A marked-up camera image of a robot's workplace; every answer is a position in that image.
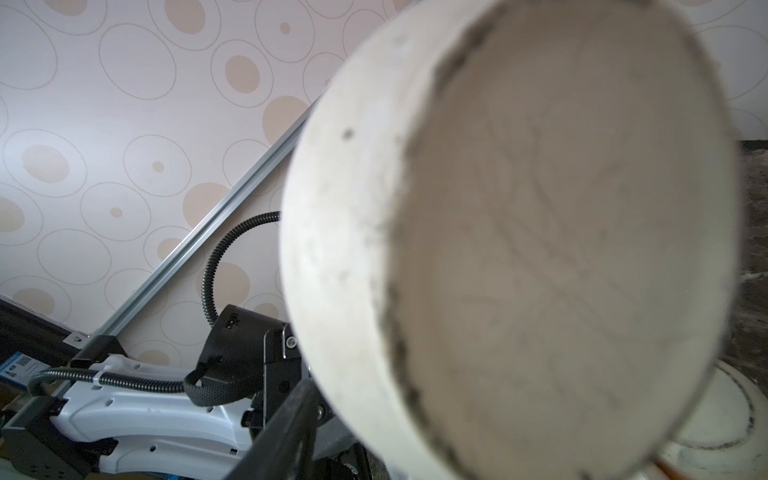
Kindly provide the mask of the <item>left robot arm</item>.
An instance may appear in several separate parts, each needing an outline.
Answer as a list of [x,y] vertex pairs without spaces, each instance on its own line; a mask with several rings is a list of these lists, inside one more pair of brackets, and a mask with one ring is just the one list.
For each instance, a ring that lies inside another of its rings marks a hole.
[[311,380],[291,326],[215,305],[226,251],[279,218],[268,212],[239,223],[211,253],[201,287],[210,333],[192,370],[133,359],[110,335],[60,366],[4,356],[2,380],[28,393],[1,413],[11,465],[33,479],[369,478],[366,450]]

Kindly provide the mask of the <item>left slanted aluminium rail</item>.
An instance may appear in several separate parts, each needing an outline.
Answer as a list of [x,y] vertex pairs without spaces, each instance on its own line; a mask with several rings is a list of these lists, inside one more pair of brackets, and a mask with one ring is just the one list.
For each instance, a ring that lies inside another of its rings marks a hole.
[[139,288],[95,333],[117,335],[154,299],[179,270],[204,246],[209,238],[230,218],[267,177],[292,153],[315,103],[302,113],[265,155],[229,190],[214,208],[194,227]]

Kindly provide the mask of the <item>white speckled mug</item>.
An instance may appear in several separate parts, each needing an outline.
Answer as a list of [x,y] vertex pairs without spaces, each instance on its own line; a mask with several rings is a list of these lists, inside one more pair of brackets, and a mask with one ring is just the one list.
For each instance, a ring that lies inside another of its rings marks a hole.
[[315,103],[282,201],[300,349],[416,479],[626,479],[693,407],[742,174],[664,1],[421,1]]

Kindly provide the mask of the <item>white mug red inside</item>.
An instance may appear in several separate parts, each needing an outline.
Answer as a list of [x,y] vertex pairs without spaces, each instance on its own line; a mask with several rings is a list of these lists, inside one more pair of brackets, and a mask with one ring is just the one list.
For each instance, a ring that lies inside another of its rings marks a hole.
[[720,361],[700,401],[636,479],[765,479],[767,397]]

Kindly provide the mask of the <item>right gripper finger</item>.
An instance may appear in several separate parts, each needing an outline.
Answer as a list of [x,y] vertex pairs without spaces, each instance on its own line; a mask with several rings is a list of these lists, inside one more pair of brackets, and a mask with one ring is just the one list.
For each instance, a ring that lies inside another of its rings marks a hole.
[[299,382],[226,479],[310,479],[319,400],[312,379]]

